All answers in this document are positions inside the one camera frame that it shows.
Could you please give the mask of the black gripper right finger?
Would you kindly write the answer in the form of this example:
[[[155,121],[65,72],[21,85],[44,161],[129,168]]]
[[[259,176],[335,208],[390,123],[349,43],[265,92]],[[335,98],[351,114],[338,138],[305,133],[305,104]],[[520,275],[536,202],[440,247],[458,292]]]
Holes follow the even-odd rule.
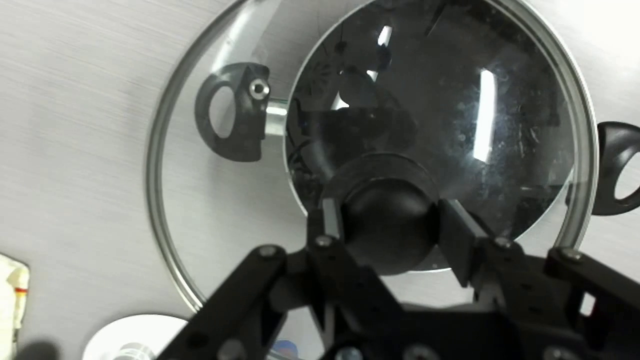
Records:
[[[446,360],[640,360],[640,287],[572,251],[544,258],[441,200],[437,242],[473,311],[444,323]]]

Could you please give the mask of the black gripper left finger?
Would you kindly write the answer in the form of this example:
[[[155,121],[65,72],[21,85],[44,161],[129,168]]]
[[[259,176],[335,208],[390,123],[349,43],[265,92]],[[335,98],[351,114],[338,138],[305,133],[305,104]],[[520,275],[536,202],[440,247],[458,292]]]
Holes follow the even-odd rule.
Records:
[[[400,360],[408,312],[380,280],[408,230],[397,200],[323,200],[305,216],[305,245],[251,249],[158,360],[265,360],[288,315],[305,309],[320,360]]]

